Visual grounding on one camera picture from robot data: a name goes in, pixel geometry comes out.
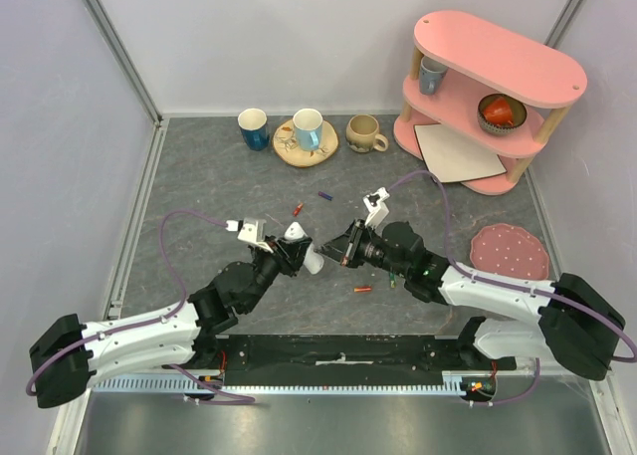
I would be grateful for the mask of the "white remote control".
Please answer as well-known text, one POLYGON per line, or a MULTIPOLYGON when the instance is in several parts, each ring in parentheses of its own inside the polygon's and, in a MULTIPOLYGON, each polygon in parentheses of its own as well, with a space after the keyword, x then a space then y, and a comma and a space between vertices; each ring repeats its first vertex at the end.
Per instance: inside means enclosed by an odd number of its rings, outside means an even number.
POLYGON ((288 243, 295 243, 300 246, 303 256, 303 266, 312 275, 318 274, 324 265, 324 259, 316 251, 312 238, 304 230, 299 222, 293 222, 284 234, 284 240, 288 243))

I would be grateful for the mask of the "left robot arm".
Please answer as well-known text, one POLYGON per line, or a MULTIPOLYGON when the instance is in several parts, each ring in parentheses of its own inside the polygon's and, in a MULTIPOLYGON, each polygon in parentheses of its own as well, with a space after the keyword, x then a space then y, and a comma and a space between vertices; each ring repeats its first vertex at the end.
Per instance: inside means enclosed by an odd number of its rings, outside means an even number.
POLYGON ((66 404, 120 374, 191 362, 207 368, 218 357, 216 338, 252 312, 280 275, 324 264, 313 240, 269 237, 249 262, 231 262, 204 288, 176 304, 116 321, 57 318, 33 343, 26 387, 41 408, 66 404))

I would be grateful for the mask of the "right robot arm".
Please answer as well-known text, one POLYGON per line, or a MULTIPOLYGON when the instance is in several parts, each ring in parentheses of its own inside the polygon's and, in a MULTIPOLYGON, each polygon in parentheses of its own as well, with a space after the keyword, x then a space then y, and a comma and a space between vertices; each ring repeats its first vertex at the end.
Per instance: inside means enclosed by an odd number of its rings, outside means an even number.
POLYGON ((509 318, 484 321, 456 343, 457 360, 466 368, 508 356, 552 358, 580 377, 602 380, 625 327, 624 318, 579 276, 529 281, 471 269, 427 250, 406 222, 376 233, 355 220, 318 250, 347 268, 369 264, 391 272, 422 302, 509 318))

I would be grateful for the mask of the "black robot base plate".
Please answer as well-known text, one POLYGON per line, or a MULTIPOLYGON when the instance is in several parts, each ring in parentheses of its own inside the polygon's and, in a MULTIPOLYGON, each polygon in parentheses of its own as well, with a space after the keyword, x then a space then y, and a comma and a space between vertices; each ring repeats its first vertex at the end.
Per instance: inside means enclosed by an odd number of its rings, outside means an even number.
POLYGON ((467 341, 434 336, 230 335, 184 364, 225 368, 228 385, 439 385, 444 371, 517 368, 509 356, 490 360, 467 341))

